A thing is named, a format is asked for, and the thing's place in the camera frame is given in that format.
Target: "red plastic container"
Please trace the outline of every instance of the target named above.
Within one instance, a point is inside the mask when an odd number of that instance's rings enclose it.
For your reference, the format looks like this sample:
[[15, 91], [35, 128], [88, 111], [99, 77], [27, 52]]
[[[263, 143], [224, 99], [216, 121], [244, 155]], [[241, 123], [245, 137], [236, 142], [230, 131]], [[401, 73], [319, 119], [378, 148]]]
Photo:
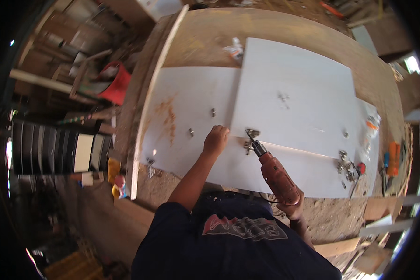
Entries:
[[121, 61], [112, 61], [106, 67], [104, 67], [103, 70], [101, 70], [101, 73], [106, 70], [109, 67], [118, 67], [118, 73], [115, 77], [115, 80], [111, 83], [111, 85], [106, 88], [105, 91], [103, 91], [100, 94], [97, 94], [98, 97], [107, 99], [111, 101], [112, 103], [117, 104], [118, 106], [123, 105], [124, 97], [126, 96], [126, 90], [128, 89], [129, 81], [131, 80], [131, 75], [126, 71], [126, 69], [123, 66], [123, 63]]

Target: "workbench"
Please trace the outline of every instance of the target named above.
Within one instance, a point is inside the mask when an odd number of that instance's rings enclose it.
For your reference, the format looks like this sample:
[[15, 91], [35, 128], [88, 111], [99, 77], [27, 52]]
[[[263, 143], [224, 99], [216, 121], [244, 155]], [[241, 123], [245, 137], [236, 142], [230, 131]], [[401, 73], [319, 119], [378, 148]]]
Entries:
[[[315, 21], [274, 11], [207, 8], [187, 11], [172, 43], [167, 42], [171, 44], [168, 45], [167, 54], [165, 51], [160, 54], [164, 49], [164, 41], [167, 40], [166, 33], [173, 26], [172, 20], [165, 21], [167, 20], [157, 23], [146, 43], [117, 120], [115, 149], [128, 158], [127, 184], [133, 173], [138, 171], [138, 168], [132, 168], [131, 162], [134, 160], [133, 150], [137, 144], [137, 136], [140, 137], [143, 132], [139, 129], [139, 126], [143, 126], [140, 123], [141, 111], [145, 101], [149, 102], [146, 95], [149, 96], [148, 88], [155, 82], [155, 67], [240, 67], [223, 50], [231, 45], [233, 37], [238, 37], [242, 45], [247, 37], [283, 42], [321, 54], [349, 67], [353, 74], [356, 96], [373, 104], [382, 118], [378, 167], [382, 165], [388, 143], [399, 143], [404, 138], [402, 105], [391, 67], [339, 31]], [[156, 42], [162, 44], [161, 50], [156, 50]], [[381, 188], [379, 174], [375, 188], [377, 186]]]

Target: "wooden table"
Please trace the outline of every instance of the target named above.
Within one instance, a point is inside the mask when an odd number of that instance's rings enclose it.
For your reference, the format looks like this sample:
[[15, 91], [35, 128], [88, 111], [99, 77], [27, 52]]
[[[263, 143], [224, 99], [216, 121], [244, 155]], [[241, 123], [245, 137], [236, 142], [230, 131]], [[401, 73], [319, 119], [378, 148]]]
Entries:
[[[401, 100], [390, 66], [352, 38], [305, 18], [251, 8], [188, 11], [169, 48], [163, 67], [240, 67], [223, 50], [231, 45], [232, 37], [238, 37], [243, 45], [247, 37], [291, 44], [349, 67], [353, 74], [356, 96], [373, 104], [382, 118], [378, 166], [382, 164], [388, 143], [399, 143], [404, 137]], [[138, 106], [141, 106], [140, 102], [145, 99], [139, 99]], [[133, 104], [128, 103], [126, 106], [133, 107]], [[375, 188], [376, 186], [381, 187], [379, 174]]]

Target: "man's right hand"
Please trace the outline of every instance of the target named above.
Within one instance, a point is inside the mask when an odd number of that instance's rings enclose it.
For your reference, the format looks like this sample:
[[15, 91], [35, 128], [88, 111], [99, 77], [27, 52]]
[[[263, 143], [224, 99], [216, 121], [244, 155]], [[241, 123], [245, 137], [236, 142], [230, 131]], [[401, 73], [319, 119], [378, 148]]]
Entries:
[[303, 217], [303, 201], [305, 199], [305, 194], [298, 187], [297, 191], [300, 194], [300, 200], [296, 205], [286, 205], [284, 203], [277, 204], [277, 208], [285, 212], [287, 218], [291, 221], [300, 220]]
[[230, 130], [222, 125], [213, 126], [210, 133], [207, 135], [206, 140], [204, 141], [204, 151], [202, 154], [205, 156], [218, 158], [218, 156], [224, 151], [228, 134]]

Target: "navy blue t-shirt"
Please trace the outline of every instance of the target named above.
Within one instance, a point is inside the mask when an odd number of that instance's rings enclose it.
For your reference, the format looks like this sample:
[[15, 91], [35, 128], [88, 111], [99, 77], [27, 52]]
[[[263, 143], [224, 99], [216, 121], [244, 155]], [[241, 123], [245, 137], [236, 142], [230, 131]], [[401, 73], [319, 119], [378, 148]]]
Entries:
[[162, 204], [138, 248], [131, 277], [342, 279], [266, 207], [227, 192], [201, 197], [192, 214], [178, 203]]

